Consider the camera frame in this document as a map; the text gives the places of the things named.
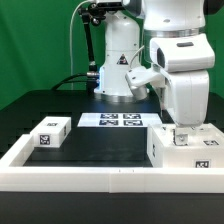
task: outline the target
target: white box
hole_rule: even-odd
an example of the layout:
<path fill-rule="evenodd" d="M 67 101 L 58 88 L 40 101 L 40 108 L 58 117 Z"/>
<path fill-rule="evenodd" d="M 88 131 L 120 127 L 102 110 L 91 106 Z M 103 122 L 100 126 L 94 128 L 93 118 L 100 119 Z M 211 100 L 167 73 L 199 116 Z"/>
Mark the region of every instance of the white box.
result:
<path fill-rule="evenodd" d="M 70 117 L 46 117 L 31 131 L 34 147 L 59 148 L 70 131 Z"/>
<path fill-rule="evenodd" d="M 173 141 L 175 125 L 148 128 L 147 154 L 153 167 L 221 168 L 224 166 L 224 134 L 212 124 L 188 128 L 188 144 Z"/>

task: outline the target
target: black table surface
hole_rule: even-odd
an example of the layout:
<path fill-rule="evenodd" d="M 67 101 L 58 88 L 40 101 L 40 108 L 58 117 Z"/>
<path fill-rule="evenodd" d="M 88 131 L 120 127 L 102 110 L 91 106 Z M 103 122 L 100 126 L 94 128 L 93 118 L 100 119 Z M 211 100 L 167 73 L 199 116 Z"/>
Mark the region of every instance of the black table surface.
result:
<path fill-rule="evenodd" d="M 224 100 L 210 94 L 207 123 L 224 130 Z M 32 91 L 0 111 L 0 153 L 45 116 L 72 117 L 60 149 L 36 148 L 26 166 L 151 166 L 146 128 L 77 128 L 82 113 L 158 113 L 159 102 L 96 100 L 83 91 Z M 164 113 L 162 120 L 171 122 Z M 0 223 L 223 223 L 224 194 L 0 192 Z"/>

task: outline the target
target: printed marker sheet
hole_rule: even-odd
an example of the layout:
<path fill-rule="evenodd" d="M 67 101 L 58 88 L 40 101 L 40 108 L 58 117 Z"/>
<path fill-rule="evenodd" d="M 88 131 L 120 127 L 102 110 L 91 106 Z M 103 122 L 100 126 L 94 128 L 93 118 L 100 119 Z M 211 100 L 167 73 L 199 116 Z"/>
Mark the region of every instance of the printed marker sheet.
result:
<path fill-rule="evenodd" d="M 78 127 L 148 127 L 162 124 L 158 114 L 83 113 Z"/>

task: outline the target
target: green backdrop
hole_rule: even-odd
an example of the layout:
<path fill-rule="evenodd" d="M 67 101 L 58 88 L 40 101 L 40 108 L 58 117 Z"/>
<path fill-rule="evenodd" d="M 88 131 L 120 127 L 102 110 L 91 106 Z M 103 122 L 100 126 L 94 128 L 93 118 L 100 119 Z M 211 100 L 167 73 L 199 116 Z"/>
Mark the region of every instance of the green backdrop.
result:
<path fill-rule="evenodd" d="M 0 1 L 0 109 L 30 90 L 50 89 L 70 75 L 69 26 L 80 2 Z M 206 19 L 208 39 L 216 52 L 215 68 L 209 70 L 210 89 L 224 97 L 224 10 Z M 104 61 L 104 30 L 103 26 L 91 29 L 100 65 Z M 86 42 L 78 15 L 73 35 L 75 73 L 86 72 Z"/>

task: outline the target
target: white robot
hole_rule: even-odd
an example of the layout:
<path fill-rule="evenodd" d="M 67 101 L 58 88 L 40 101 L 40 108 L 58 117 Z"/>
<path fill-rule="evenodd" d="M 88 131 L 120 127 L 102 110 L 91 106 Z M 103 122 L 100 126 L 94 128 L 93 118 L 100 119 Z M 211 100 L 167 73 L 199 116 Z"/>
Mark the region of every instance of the white robot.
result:
<path fill-rule="evenodd" d="M 123 1 L 125 5 L 136 1 Z M 127 81 L 138 99 L 146 97 L 142 86 L 151 83 L 161 108 L 178 127 L 200 126 L 206 115 L 209 76 L 215 56 L 206 35 L 204 0 L 143 0 L 146 59 L 151 69 L 137 67 Z"/>
<path fill-rule="evenodd" d="M 92 7 L 95 10 L 98 9 L 99 12 L 100 9 L 106 11 L 103 15 L 105 17 L 105 62 L 99 70 L 99 86 L 94 90 L 95 98 L 110 102 L 133 102 L 135 97 L 125 75 L 130 65 L 140 66 L 138 58 L 131 61 L 139 49 L 139 25 L 119 10 L 123 8 L 121 0 L 96 0 Z"/>

